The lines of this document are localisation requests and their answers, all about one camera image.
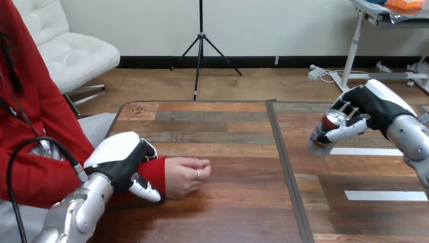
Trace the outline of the person's hand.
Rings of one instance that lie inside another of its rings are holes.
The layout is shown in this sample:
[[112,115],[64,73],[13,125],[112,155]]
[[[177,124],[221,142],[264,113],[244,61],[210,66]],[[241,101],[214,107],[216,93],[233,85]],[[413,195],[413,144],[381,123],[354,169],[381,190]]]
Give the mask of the person's hand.
[[168,157],[165,160],[165,192],[171,199],[184,199],[198,190],[211,174],[208,159]]

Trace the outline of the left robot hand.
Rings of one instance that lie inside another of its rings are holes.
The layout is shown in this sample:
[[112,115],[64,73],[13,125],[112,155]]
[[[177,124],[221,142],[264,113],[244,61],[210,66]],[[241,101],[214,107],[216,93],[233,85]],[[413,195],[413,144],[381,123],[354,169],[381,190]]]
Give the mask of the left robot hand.
[[138,172],[141,163],[156,158],[152,144],[135,132],[123,132],[103,140],[84,162],[84,171],[104,175],[114,193],[129,191],[152,203],[163,203],[164,195]]

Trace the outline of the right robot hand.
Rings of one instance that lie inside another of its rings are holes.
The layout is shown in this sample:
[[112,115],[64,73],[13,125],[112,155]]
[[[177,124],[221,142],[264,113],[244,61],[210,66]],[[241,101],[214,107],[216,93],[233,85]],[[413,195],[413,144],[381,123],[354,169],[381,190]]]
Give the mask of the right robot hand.
[[401,118],[417,122],[413,109],[383,83],[371,79],[365,85],[343,92],[322,116],[309,138],[326,148],[339,140],[378,130],[388,138],[388,129]]

